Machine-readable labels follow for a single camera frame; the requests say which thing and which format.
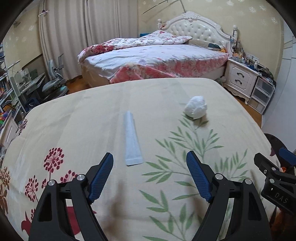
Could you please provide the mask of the white tissue ball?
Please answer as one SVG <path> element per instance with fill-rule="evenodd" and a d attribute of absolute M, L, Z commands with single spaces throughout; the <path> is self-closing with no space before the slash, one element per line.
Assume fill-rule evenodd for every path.
<path fill-rule="evenodd" d="M 184 114 L 193 120 L 200 119 L 206 115 L 207 104 L 203 96 L 192 97 L 186 104 Z"/>

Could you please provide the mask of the pale blue tube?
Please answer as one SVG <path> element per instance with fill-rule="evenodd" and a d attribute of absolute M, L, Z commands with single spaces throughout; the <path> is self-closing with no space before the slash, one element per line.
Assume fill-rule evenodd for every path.
<path fill-rule="evenodd" d="M 130 111 L 125 113 L 125 163 L 127 166 L 143 163 L 137 132 L 134 125 L 133 114 Z"/>

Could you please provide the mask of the clear plastic drawer unit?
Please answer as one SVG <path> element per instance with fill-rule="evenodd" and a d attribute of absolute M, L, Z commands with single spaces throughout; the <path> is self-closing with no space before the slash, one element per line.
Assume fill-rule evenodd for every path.
<path fill-rule="evenodd" d="M 248 105 L 255 111 L 264 114 L 275 92 L 275 86 L 270 78 L 258 76 L 252 90 Z"/>

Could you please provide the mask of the white two-drawer nightstand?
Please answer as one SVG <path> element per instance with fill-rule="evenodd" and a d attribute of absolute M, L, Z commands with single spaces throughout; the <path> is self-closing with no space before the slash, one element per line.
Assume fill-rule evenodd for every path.
<path fill-rule="evenodd" d="M 224 74 L 223 87 L 234 96 L 243 98 L 245 104 L 248 104 L 258 76 L 257 71 L 229 58 Z"/>

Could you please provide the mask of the nightstand top clutter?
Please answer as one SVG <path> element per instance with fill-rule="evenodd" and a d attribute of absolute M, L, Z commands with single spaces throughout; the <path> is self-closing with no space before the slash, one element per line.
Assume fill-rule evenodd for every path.
<path fill-rule="evenodd" d="M 271 81 L 274 80 L 274 76 L 270 70 L 266 66 L 260 64 L 260 61 L 257 57 L 245 52 L 243 47 L 241 47 L 240 41 L 238 40 L 237 29 L 233 29 L 232 35 L 230 36 L 230 46 L 232 58 L 234 58 L 234 60 L 245 64 L 256 72 L 259 72 L 263 77 L 269 78 Z"/>

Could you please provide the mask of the bookshelf with books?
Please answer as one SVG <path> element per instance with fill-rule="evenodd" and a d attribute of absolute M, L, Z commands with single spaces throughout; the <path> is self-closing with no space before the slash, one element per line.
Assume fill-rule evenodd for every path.
<path fill-rule="evenodd" d="M 4 121 L 8 118 L 8 114 L 13 115 L 17 109 L 15 93 L 11 87 L 8 75 L 8 68 L 5 62 L 4 46 L 1 43 L 1 129 L 4 127 Z"/>

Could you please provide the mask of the floral cream table cloth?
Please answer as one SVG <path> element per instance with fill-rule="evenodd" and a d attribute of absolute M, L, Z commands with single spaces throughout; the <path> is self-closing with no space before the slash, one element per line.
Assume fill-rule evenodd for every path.
<path fill-rule="evenodd" d="M 278 162 L 258 124 L 213 80 L 138 80 L 79 91 L 26 115 L 1 167 L 1 210 L 27 240 L 48 181 L 72 181 L 109 152 L 114 165 L 92 204 L 107 238 L 191 240 L 208 203 L 187 167 L 189 151 L 257 190 L 265 177 L 255 154 Z"/>

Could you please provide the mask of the grey desk chair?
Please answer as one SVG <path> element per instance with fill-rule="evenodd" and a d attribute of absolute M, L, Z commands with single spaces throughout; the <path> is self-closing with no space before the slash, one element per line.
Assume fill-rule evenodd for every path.
<path fill-rule="evenodd" d="M 62 62 L 62 56 L 63 54 L 58 57 L 57 67 L 54 67 L 53 60 L 48 62 L 48 75 L 50 81 L 42 88 L 42 93 L 45 96 L 44 101 L 50 101 L 65 96 L 69 91 L 66 86 L 66 79 L 63 77 L 64 65 Z"/>

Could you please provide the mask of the cluttered desk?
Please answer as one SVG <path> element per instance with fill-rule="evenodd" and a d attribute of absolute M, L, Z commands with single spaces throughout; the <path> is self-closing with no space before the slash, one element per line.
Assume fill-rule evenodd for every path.
<path fill-rule="evenodd" d="M 44 82 L 46 73 L 43 72 L 36 78 L 32 78 L 28 69 L 15 72 L 14 67 L 20 62 L 20 60 L 13 63 L 8 67 L 9 83 L 13 89 L 13 92 L 24 112 L 26 103 L 29 101 L 29 96 L 32 95 Z"/>

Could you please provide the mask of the white tufted headboard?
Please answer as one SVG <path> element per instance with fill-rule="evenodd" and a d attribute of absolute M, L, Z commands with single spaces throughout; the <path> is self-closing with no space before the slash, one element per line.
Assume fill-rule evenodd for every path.
<path fill-rule="evenodd" d="M 232 34 L 229 35 L 218 23 L 192 11 L 187 11 L 165 23 L 158 19 L 158 30 L 175 36 L 191 36 L 194 40 L 216 44 L 228 51 L 234 50 L 238 41 L 236 26 L 233 26 Z"/>

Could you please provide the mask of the bed with floral bedding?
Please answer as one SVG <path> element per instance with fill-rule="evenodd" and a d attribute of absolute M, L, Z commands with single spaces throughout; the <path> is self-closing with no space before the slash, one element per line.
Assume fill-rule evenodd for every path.
<path fill-rule="evenodd" d="M 222 44 L 157 30 L 140 38 L 115 38 L 78 54 L 84 70 L 109 84 L 132 80 L 201 77 L 222 67 L 229 54 Z"/>

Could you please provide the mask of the beige curtains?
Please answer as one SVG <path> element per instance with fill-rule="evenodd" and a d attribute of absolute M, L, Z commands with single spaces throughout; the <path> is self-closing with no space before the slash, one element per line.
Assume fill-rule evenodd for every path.
<path fill-rule="evenodd" d="M 81 75 L 78 54 L 114 38 L 138 36 L 137 1 L 41 1 L 39 33 L 45 62 L 64 64 L 63 75 Z"/>

